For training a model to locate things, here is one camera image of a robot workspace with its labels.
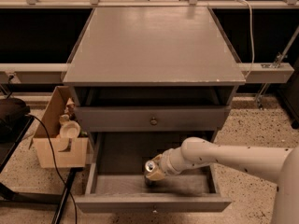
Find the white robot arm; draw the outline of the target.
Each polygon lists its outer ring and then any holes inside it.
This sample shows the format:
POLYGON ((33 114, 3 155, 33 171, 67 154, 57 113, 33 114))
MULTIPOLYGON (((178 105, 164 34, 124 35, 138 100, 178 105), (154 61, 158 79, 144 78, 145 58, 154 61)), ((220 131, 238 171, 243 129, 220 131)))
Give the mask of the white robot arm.
POLYGON ((160 181, 211 163, 254 175, 277 185, 271 224, 299 223, 299 147, 216 145, 189 137, 145 164, 145 177, 160 181))

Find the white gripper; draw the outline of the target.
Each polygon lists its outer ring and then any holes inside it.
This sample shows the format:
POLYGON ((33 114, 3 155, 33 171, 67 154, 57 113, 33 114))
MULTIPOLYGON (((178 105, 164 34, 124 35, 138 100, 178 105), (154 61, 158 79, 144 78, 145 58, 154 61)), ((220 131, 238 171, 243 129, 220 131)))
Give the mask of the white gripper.
POLYGON ((163 154, 155 156, 152 161, 159 162, 160 168, 155 167, 145 173, 145 177, 150 181, 160 181, 165 179, 165 175, 178 175, 184 170, 185 159, 180 147, 170 148, 163 154))

